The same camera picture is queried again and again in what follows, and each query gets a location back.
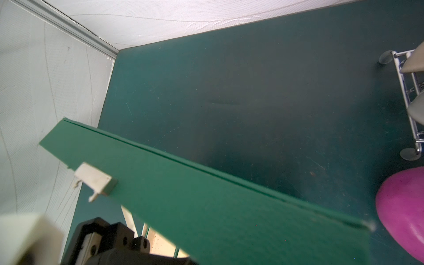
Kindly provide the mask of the green jewelry box beige lining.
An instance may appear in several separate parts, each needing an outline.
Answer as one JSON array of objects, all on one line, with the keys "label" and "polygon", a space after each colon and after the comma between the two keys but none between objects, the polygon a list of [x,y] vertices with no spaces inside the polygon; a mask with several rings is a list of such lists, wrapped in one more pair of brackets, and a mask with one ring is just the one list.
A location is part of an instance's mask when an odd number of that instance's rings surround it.
[{"label": "green jewelry box beige lining", "polygon": [[368,265],[366,222],[63,119],[40,142],[201,265]]}]

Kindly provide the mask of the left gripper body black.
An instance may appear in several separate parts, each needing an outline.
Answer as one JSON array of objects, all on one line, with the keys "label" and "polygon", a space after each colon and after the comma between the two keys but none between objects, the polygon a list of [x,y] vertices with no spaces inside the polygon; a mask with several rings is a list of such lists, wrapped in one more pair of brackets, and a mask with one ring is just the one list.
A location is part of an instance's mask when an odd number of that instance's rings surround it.
[{"label": "left gripper body black", "polygon": [[123,223],[95,218],[78,224],[62,258],[63,265],[194,265],[189,257],[150,253],[150,242]]}]

